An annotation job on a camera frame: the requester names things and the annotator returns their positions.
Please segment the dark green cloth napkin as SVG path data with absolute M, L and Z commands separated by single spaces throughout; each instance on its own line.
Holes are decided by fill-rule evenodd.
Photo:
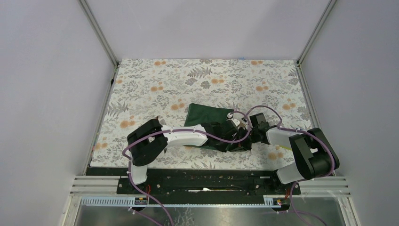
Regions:
M 211 122 L 223 123 L 227 121 L 227 114 L 232 112 L 232 109 L 215 108 L 199 104 L 190 104 L 188 108 L 187 117 L 184 123 L 185 127 L 201 125 L 207 132 L 207 124 Z M 243 152 L 250 151 L 252 144 L 249 140 L 238 143 L 238 147 L 207 147 L 207 142 L 201 145 L 201 148 L 217 150 L 220 152 Z

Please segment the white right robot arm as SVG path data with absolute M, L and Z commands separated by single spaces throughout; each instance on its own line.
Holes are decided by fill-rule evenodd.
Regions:
M 294 163 L 273 173 L 270 188 L 274 193 L 283 193 L 294 181 L 329 176 L 340 166 L 321 129 L 306 131 L 271 126 L 263 113 L 250 116 L 250 121 L 252 143 L 279 145 L 292 151 Z

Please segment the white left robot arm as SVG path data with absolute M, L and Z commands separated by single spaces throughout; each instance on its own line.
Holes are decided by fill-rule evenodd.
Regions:
M 139 194 L 145 190 L 148 165 L 161 152 L 173 146 L 211 147 L 226 152 L 238 139 L 240 121 L 234 118 L 223 123 L 202 123 L 189 127 L 162 125 L 151 119 L 127 136 L 129 170 L 128 188 Z

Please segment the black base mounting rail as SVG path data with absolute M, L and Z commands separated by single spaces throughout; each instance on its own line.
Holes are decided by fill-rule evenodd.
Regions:
M 132 186 L 126 168 L 89 167 L 87 176 L 116 176 L 117 194 L 138 195 L 139 204 L 263 204 L 265 195 L 300 195 L 298 185 L 283 185 L 269 170 L 148 169 L 147 179 Z

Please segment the floral patterned table mat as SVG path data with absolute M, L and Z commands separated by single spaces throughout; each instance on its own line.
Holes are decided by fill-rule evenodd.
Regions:
M 124 59 L 90 166 L 126 167 L 129 133 L 155 117 L 183 126 L 192 103 L 264 113 L 285 128 L 313 127 L 293 60 Z

